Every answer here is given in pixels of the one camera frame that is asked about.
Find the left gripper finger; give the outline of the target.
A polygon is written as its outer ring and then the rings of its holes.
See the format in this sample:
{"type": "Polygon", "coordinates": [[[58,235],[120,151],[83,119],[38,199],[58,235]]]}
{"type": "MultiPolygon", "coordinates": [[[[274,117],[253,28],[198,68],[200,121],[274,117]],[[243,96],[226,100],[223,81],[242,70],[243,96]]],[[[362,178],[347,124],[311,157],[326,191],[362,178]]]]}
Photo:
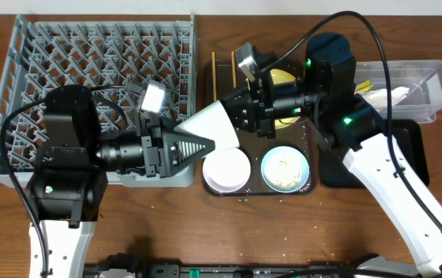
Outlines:
{"type": "Polygon", "coordinates": [[[181,131],[176,131],[175,128],[179,125],[179,122],[167,117],[159,118],[161,133],[180,134],[181,131]]]}
{"type": "Polygon", "coordinates": [[[161,177],[170,178],[216,148],[211,139],[178,131],[162,133],[161,177]]]}

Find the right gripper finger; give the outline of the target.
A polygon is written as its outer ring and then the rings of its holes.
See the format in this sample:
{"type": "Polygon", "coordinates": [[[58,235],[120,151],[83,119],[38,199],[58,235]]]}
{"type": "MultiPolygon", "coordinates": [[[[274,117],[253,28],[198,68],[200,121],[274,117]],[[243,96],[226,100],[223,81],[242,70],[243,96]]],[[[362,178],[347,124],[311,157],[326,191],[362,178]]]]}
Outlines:
{"type": "Polygon", "coordinates": [[[239,86],[233,92],[220,100],[232,125],[245,131],[255,131],[256,116],[253,100],[248,87],[239,86]]]}
{"type": "Polygon", "coordinates": [[[270,71],[271,65],[277,61],[277,56],[275,52],[270,53],[256,53],[255,54],[255,62],[256,69],[254,71],[255,77],[262,77],[264,74],[270,71]]]}

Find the white paper cup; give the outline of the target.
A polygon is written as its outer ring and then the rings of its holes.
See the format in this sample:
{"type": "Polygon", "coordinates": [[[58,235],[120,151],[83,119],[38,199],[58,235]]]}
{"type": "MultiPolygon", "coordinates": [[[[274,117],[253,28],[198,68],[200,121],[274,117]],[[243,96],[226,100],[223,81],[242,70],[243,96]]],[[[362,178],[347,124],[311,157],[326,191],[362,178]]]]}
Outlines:
{"type": "Polygon", "coordinates": [[[174,130],[214,141],[214,153],[240,146],[235,128],[220,100],[183,121],[174,130]]]}

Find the light blue bowl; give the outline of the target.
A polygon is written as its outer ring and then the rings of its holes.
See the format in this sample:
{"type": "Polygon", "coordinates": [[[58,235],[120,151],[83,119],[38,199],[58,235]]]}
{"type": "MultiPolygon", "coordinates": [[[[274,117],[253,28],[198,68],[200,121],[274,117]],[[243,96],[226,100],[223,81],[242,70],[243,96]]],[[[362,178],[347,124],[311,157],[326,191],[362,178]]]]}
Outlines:
{"type": "Polygon", "coordinates": [[[301,151],[290,146],[278,146],[263,156],[260,173],[272,190],[294,193],[306,185],[311,172],[308,159],[301,151]]]}

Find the green orange snack wrapper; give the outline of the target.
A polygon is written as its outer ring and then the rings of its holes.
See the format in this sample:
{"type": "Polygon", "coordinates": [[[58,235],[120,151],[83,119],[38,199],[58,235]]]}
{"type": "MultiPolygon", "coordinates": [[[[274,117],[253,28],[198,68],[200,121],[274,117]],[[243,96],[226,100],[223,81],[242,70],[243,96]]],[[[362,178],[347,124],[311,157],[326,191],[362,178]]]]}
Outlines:
{"type": "Polygon", "coordinates": [[[371,84],[371,82],[369,80],[358,84],[355,87],[355,93],[357,94],[364,94],[367,93],[368,91],[370,91],[373,88],[373,84],[371,84]]]}

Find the white napkin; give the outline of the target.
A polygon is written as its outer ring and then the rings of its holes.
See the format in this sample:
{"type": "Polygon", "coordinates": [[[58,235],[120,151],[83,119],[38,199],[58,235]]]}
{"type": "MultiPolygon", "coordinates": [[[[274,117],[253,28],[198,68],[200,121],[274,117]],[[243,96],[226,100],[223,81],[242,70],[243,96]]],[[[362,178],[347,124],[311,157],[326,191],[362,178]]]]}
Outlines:
{"type": "MultiPolygon", "coordinates": [[[[391,91],[391,104],[397,105],[404,100],[409,94],[410,89],[408,87],[399,86],[391,91]]],[[[363,98],[374,108],[386,109],[387,108],[387,89],[370,90],[367,93],[362,94],[363,98]]]]}

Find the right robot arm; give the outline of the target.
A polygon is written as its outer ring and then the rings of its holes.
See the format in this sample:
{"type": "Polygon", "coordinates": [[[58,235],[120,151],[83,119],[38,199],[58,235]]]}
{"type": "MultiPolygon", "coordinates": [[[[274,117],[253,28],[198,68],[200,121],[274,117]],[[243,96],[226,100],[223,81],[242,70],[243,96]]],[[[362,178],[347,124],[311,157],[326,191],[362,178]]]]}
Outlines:
{"type": "Polygon", "coordinates": [[[321,148],[379,203],[420,275],[442,277],[442,205],[404,158],[386,120],[355,92],[356,61],[348,40],[334,32],[313,36],[303,77],[282,84],[270,74],[274,54],[245,44],[235,57],[247,82],[222,101],[233,126],[274,138],[277,120],[305,118],[321,148]]]}

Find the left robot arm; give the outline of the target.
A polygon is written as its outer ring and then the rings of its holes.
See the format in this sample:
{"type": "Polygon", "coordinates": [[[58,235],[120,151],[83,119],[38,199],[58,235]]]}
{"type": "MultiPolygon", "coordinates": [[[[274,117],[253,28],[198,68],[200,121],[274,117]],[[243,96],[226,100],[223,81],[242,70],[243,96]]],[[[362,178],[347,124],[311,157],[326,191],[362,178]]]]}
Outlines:
{"type": "Polygon", "coordinates": [[[26,186],[38,221],[29,234],[42,234],[40,251],[31,243],[31,277],[83,275],[109,171],[170,178],[216,148],[211,139],[175,131],[175,122],[164,117],[104,134],[100,101],[80,85],[61,86],[46,96],[49,140],[39,147],[26,186]]]}

